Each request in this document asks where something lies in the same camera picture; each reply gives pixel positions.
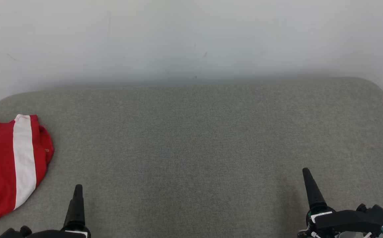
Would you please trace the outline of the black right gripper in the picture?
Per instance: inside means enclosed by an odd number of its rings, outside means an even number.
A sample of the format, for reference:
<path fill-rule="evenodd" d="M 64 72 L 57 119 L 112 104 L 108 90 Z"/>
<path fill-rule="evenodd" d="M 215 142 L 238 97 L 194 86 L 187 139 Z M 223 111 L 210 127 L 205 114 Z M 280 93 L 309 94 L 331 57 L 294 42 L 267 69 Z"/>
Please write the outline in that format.
<path fill-rule="evenodd" d="M 335 212 L 321 194 L 316 181 L 308 168 L 302 169 L 309 204 L 308 227 L 299 231 L 300 238 L 334 238 L 343 232 L 375 235 L 375 219 L 353 210 Z"/>

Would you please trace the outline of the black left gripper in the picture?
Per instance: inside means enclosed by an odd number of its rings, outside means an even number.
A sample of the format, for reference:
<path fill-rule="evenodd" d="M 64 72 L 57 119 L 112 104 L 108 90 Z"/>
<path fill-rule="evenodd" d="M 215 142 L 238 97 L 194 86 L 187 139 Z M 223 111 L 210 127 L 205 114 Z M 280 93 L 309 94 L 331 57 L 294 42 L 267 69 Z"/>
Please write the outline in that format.
<path fill-rule="evenodd" d="M 66 218 L 63 230 L 48 229 L 40 232 L 34 232 L 27 238 L 90 238 L 90 230 L 85 224 L 83 186 L 76 185 Z"/>

